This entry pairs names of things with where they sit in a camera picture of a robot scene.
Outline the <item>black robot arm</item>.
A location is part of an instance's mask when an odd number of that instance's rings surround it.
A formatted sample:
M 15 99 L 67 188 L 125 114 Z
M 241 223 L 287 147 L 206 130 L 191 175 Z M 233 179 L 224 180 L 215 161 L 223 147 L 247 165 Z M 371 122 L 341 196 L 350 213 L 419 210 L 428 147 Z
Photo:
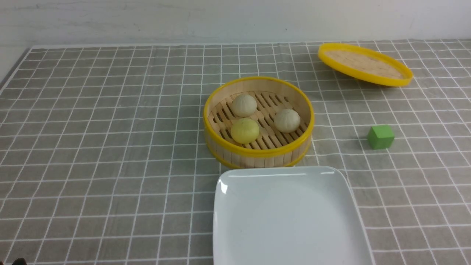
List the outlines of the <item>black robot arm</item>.
M 12 262 L 12 265 L 27 265 L 27 262 L 24 258 L 17 258 Z

